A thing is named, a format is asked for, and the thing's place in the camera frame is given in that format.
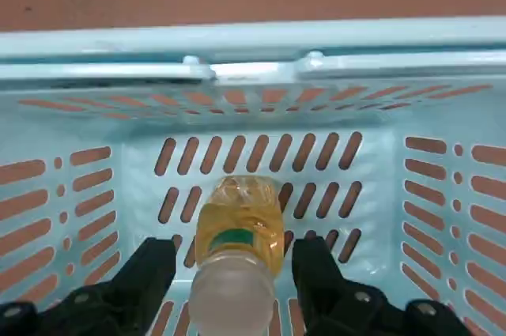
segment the plastic basket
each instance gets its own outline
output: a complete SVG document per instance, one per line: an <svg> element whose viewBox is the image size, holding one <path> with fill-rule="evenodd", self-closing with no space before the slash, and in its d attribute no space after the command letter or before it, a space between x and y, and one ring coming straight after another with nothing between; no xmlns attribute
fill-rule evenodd
<svg viewBox="0 0 506 336"><path fill-rule="evenodd" d="M195 335L198 211L226 174L280 183L269 335L302 335L292 240L327 238L390 301L506 331L506 19L0 36L0 301L109 279L147 236L177 274L152 335Z"/></svg>

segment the yellow liquid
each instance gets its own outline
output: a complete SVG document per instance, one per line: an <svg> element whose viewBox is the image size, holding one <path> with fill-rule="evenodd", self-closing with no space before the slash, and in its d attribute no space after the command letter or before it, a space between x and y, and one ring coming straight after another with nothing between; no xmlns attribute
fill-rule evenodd
<svg viewBox="0 0 506 336"><path fill-rule="evenodd" d="M276 277L283 264L283 238L273 181L261 176L228 176L198 216L195 259L201 265L220 251L249 251Z"/></svg>

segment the bottle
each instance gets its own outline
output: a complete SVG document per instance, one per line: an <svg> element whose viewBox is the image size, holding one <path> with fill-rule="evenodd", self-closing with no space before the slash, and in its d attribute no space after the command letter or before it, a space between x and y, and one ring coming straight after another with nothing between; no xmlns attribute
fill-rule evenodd
<svg viewBox="0 0 506 336"><path fill-rule="evenodd" d="M274 278L284 254L274 182L224 178L202 207L195 237L198 272L189 311L201 336L259 336L273 315Z"/></svg>

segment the bolt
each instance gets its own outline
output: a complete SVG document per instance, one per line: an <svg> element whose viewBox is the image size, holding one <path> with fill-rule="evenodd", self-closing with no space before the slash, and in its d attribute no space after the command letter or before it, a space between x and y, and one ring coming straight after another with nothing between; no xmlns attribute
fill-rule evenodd
<svg viewBox="0 0 506 336"><path fill-rule="evenodd" d="M87 293L82 293L82 294L77 295L74 298L74 303L81 304L81 303L86 302L88 299L89 299L89 295Z"/></svg>
<svg viewBox="0 0 506 336"><path fill-rule="evenodd" d="M431 306L429 303L420 303L418 305L418 309L424 315L434 316L436 314L436 309Z"/></svg>
<svg viewBox="0 0 506 336"><path fill-rule="evenodd" d="M6 318L10 318L11 316L16 316L20 312L21 312L21 309L18 306L16 306L16 307L7 308L7 310L3 313L3 315Z"/></svg>
<svg viewBox="0 0 506 336"><path fill-rule="evenodd" d="M359 300L360 302L368 303L371 301L371 297L369 296L369 294L364 293L363 291L359 291L358 293L355 293L355 298L357 300Z"/></svg>

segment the bottle cap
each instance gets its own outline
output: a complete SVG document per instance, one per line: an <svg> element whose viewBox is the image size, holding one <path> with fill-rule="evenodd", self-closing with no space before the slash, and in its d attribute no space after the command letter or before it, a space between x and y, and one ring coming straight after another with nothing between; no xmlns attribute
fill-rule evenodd
<svg viewBox="0 0 506 336"><path fill-rule="evenodd" d="M246 251L223 251L195 275L190 317L201 336L262 336L274 299L274 280L263 262Z"/></svg>

